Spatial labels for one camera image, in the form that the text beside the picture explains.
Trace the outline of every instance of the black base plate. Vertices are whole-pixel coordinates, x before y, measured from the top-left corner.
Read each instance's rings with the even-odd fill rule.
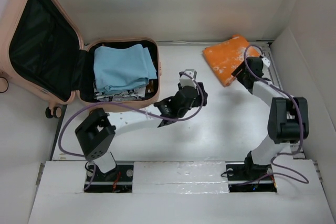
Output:
[[[113,193],[113,183],[117,179],[118,173],[120,172],[120,178],[117,182],[116,189],[114,193],[131,193],[132,192],[132,182],[133,176],[128,176],[127,171],[134,169],[133,163],[118,164],[117,170],[103,174],[99,168],[96,169],[96,174],[93,179],[91,186],[85,191],[86,193]],[[91,177],[86,177],[86,184],[90,182]]]
[[[254,170],[248,176],[244,173],[244,164],[226,164],[226,170],[232,169],[233,171],[227,174],[228,181],[249,181],[260,178],[266,174],[266,170]],[[272,180],[270,177],[263,178],[264,180]]]
[[[252,184],[252,185],[229,185],[230,193],[256,193],[256,192],[277,192],[274,184]]]

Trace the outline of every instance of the white wall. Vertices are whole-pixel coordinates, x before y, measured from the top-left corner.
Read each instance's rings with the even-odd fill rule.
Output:
[[[272,51],[284,88],[308,100],[310,133],[304,151],[318,161],[336,217],[336,1],[297,0]]]
[[[295,0],[60,0],[85,42],[98,37],[155,40],[272,39]]]
[[[7,0],[0,0],[0,13]],[[57,120],[47,120],[47,103],[10,84],[0,94],[0,222],[27,223],[41,162],[51,150]]]

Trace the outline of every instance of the black suitcase lining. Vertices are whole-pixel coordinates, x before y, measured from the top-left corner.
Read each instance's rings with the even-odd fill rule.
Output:
[[[155,43],[142,40],[105,42],[113,48],[128,48],[135,44],[148,47],[158,71],[158,53]],[[69,100],[72,90],[80,90],[81,99],[98,102],[93,98],[94,51],[79,50],[78,36],[51,0],[28,0],[9,47],[9,58],[14,70],[26,80],[44,88],[63,101]],[[152,98],[155,92],[146,94]]]

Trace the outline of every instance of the robotic arm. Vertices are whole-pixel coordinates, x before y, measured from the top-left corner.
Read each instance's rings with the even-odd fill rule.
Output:
[[[264,72],[270,66],[269,60],[265,57],[248,57],[247,63],[252,72],[260,78],[262,78]],[[283,93],[272,88],[270,80],[263,78],[266,81],[265,83],[253,77],[246,69],[245,62],[232,75],[251,94],[259,97],[270,106],[267,125],[268,135],[256,149],[248,153],[244,160],[246,179],[256,179],[260,176],[260,171],[266,173],[271,159],[281,152],[286,145],[299,141],[300,127],[298,115],[292,101]],[[302,97],[293,98],[300,109],[303,122],[303,138],[306,139],[309,133],[307,100]]]
[[[173,97],[168,97],[145,109],[145,113],[129,111],[123,113],[105,113],[103,109],[96,109],[76,128],[75,134],[84,153],[85,159],[94,161],[102,173],[115,170],[117,165],[109,146],[114,137],[126,132],[136,131],[147,127],[163,127],[183,118],[192,108],[207,104],[207,93],[201,82],[198,82],[198,90],[194,80],[197,72],[194,69],[186,69],[181,74],[178,84],[178,92]],[[159,119],[150,114],[160,114],[166,119]]]

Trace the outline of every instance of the suitcase wheel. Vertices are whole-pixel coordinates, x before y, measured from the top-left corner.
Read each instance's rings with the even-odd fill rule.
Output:
[[[5,93],[8,90],[9,83],[5,77],[0,77],[0,93]]]
[[[51,110],[49,107],[46,108],[46,117],[49,119],[53,118],[53,115],[51,114]]]
[[[54,114],[54,118],[60,118],[62,116],[62,108],[54,107],[53,114]]]

